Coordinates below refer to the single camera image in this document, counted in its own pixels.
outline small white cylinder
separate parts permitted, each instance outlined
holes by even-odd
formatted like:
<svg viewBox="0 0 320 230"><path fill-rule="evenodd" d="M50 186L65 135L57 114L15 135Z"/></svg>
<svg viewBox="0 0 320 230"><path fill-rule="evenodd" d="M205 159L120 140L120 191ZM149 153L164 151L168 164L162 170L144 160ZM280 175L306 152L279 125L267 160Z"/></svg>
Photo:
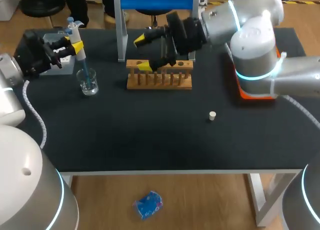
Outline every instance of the small white cylinder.
<svg viewBox="0 0 320 230"><path fill-rule="evenodd" d="M209 112L209 119L210 119L211 121L215 120L216 115L217 115L217 114L216 114L215 111Z"/></svg>

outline white box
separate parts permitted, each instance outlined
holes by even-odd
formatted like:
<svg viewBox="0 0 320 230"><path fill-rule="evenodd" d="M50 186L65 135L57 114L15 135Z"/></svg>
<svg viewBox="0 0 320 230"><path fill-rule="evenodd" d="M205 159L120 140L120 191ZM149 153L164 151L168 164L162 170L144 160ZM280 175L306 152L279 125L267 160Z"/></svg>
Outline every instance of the white box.
<svg viewBox="0 0 320 230"><path fill-rule="evenodd" d="M0 0L0 21L9 21L20 0Z"/></svg>

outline white cable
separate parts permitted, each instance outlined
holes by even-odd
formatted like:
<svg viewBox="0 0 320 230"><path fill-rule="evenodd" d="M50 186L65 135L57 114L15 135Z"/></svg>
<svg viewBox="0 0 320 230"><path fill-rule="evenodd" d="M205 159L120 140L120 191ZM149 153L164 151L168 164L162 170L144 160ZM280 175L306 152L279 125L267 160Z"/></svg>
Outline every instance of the white cable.
<svg viewBox="0 0 320 230"><path fill-rule="evenodd" d="M41 144L40 144L40 148L43 149L45 144L46 144L46 141L47 141L47 128L46 128L45 122L42 120L41 116L39 115L39 113L37 113L37 111L34 109L34 107L31 105L31 103L30 103L30 101L28 99L27 87L28 87L29 83L30 82L28 80L26 80L24 82L24 85L23 85L23 88L22 88L22 95L23 95L23 99L25 101L25 104L28 106L30 111L33 113L33 115L35 116L35 118L38 120L38 122L41 125L41 128L42 128L42 141L41 141Z"/></svg>
<svg viewBox="0 0 320 230"><path fill-rule="evenodd" d="M316 125L316 127L320 129L320 122L318 122L318 120L307 109L305 109L304 106L288 95L283 95L282 97L300 109Z"/></svg>

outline table leg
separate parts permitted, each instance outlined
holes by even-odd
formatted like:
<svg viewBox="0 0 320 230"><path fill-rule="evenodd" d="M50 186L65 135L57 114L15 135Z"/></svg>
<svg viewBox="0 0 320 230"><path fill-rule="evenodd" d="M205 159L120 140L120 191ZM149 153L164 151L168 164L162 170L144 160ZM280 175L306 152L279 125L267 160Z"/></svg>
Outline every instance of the table leg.
<svg viewBox="0 0 320 230"><path fill-rule="evenodd" d="M68 184L69 188L71 188L72 184L72 178L74 177L73 175L63 175L61 174L63 180L65 181L66 184Z"/></svg>
<svg viewBox="0 0 320 230"><path fill-rule="evenodd" d="M267 196L265 196L259 173L247 175L258 227L267 227L279 214L284 191L295 175L295 173L275 174L268 187Z"/></svg>

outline black table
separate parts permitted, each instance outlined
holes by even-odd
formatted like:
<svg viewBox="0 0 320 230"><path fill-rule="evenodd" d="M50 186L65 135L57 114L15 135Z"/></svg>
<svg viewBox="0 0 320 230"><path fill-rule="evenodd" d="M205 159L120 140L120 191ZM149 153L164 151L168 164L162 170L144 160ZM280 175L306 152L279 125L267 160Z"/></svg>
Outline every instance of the black table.
<svg viewBox="0 0 320 230"><path fill-rule="evenodd" d="M158 58L160 43L134 47L141 33L129 30L127 59ZM84 97L75 75L40 77L27 92L47 127L43 150L60 172L299 170L319 150L319 130L282 97L269 104L235 102L223 47L207 45L196 53L192 90L135 91L126 90L116 32L80 34L99 93ZM275 35L280 52L305 55L292 28L276 28ZM21 89L15 91L26 110L19 128L40 143L41 128ZM320 119L319 99L295 99ZM210 111L217 113L213 122Z"/></svg>

